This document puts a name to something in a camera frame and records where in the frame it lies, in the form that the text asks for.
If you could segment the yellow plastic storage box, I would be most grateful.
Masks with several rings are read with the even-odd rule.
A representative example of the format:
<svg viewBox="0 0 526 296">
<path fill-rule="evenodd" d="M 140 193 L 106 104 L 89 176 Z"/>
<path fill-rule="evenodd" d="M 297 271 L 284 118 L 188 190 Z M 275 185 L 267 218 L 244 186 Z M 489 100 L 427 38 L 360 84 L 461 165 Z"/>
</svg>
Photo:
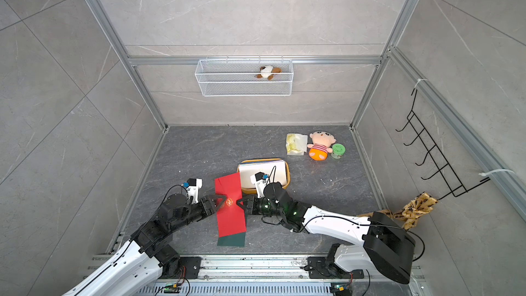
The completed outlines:
<svg viewBox="0 0 526 296">
<path fill-rule="evenodd" d="M 279 183 L 283 189 L 290 184 L 290 171 L 286 161 L 279 158 L 245 160 L 238 165 L 241 190 L 245 194 L 263 196 L 266 185 Z"/>
</svg>

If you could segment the red envelope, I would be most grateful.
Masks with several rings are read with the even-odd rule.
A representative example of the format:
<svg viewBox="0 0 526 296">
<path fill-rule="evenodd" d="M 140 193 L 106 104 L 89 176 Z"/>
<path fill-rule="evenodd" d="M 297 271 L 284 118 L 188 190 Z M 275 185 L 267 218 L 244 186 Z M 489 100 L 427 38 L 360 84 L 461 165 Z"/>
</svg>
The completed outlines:
<svg viewBox="0 0 526 296">
<path fill-rule="evenodd" d="M 225 201 L 216 214 L 219 237 L 246 232 L 244 210 L 236 203 L 242 198 L 240 174 L 216 178 L 215 193 L 225 196 Z"/>
</svg>

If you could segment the dark green envelope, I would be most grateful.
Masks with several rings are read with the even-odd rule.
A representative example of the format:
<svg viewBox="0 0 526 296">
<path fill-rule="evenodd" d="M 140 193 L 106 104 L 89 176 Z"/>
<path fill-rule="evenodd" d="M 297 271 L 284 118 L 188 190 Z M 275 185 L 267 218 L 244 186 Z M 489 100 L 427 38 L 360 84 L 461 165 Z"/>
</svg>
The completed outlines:
<svg viewBox="0 0 526 296">
<path fill-rule="evenodd" d="M 229 236 L 219 237 L 217 245 L 219 247 L 244 247 L 246 233 L 231 234 Z"/>
</svg>

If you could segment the cream white envelope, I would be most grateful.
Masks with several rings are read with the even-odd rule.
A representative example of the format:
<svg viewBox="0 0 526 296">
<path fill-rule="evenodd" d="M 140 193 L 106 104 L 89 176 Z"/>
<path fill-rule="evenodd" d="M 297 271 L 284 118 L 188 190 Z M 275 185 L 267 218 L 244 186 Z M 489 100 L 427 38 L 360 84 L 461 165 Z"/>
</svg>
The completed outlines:
<svg viewBox="0 0 526 296">
<path fill-rule="evenodd" d="M 260 172 L 272 175 L 271 180 L 280 182 L 284 188 L 290 184 L 288 164 L 279 158 L 245 160 L 245 162 L 238 165 L 238 172 L 240 174 L 241 187 L 245 190 L 256 190 L 256 187 L 251 182 L 251 177 Z"/>
</svg>

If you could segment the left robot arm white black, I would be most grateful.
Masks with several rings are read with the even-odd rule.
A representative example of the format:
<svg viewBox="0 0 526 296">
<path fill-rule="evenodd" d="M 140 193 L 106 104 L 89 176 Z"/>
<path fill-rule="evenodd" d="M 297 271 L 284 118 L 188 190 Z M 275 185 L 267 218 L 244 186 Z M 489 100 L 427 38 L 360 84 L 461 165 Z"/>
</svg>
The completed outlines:
<svg viewBox="0 0 526 296">
<path fill-rule="evenodd" d="M 155 282 L 168 267 L 175 272 L 180 255 L 170 245 L 172 234 L 217 213 L 224 195 L 206 195 L 192 204 L 185 194 L 163 199 L 152 217 L 109 260 L 66 295 L 133 295 Z"/>
</svg>

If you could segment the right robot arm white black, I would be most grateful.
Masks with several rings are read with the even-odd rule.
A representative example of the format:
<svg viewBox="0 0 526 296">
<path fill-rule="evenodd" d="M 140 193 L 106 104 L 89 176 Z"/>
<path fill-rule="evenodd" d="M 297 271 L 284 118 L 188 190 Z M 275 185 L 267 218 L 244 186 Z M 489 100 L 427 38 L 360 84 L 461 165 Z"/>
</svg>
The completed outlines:
<svg viewBox="0 0 526 296">
<path fill-rule="evenodd" d="M 276 217 L 294 233 L 326 235 L 344 241 L 328 253 L 325 262 L 344 272 L 359 264 L 372 265 L 393 282 L 410 282 L 416 241 L 390 217 L 373 212 L 355 217 L 322 210 L 294 200 L 279 183 L 264 187 L 263 196 L 246 195 L 236 201 L 248 215 Z"/>
</svg>

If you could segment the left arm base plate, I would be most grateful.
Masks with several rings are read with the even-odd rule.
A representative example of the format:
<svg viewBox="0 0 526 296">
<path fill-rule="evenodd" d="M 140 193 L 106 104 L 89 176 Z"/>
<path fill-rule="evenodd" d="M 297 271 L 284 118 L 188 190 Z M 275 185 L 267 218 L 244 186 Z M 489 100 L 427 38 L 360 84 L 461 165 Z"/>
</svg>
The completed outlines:
<svg viewBox="0 0 526 296">
<path fill-rule="evenodd" d="M 202 257 L 183 256 L 172 260 L 163 268 L 162 279 L 182 279 L 194 280 L 198 278 L 201 268 Z"/>
</svg>

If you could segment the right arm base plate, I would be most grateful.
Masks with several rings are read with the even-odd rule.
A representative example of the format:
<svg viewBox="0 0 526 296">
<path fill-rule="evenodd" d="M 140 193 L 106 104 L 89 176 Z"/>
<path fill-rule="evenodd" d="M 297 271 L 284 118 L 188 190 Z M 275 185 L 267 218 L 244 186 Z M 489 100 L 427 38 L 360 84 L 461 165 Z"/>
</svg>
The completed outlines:
<svg viewBox="0 0 526 296">
<path fill-rule="evenodd" d="M 353 271 L 344 271 L 334 263 L 329 263 L 326 258 L 311 256 L 307 258 L 307 265 L 304 267 L 310 279 L 364 279 L 364 271 L 356 269 Z"/>
</svg>

